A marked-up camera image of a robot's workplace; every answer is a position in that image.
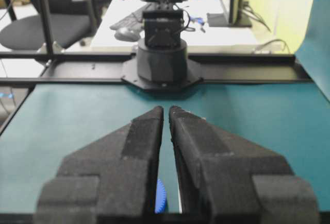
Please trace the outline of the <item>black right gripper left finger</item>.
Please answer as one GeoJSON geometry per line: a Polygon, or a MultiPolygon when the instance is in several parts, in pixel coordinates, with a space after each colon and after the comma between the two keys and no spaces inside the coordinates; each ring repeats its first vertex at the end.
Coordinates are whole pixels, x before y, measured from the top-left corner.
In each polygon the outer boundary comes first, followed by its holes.
{"type": "Polygon", "coordinates": [[[34,223],[96,223],[155,211],[163,108],[66,155],[41,190],[34,223]]]}

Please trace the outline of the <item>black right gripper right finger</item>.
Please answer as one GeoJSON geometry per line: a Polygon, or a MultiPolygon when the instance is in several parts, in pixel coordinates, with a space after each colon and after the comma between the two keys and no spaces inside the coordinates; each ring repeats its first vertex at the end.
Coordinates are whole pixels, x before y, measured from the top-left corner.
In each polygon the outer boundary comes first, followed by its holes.
{"type": "Polygon", "coordinates": [[[318,223],[311,185],[283,155],[178,106],[169,123],[184,212],[210,223],[318,223]]]}

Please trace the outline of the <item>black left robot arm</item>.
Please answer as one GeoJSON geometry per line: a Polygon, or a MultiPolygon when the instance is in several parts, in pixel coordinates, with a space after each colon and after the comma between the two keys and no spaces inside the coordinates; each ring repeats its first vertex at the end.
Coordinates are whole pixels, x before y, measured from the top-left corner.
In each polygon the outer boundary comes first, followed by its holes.
{"type": "Polygon", "coordinates": [[[180,91],[202,81],[201,66],[188,58],[180,34],[184,11],[174,9],[184,0],[144,0],[153,4],[142,12],[144,38],[135,57],[123,63],[122,80],[146,91],[180,91]]]}

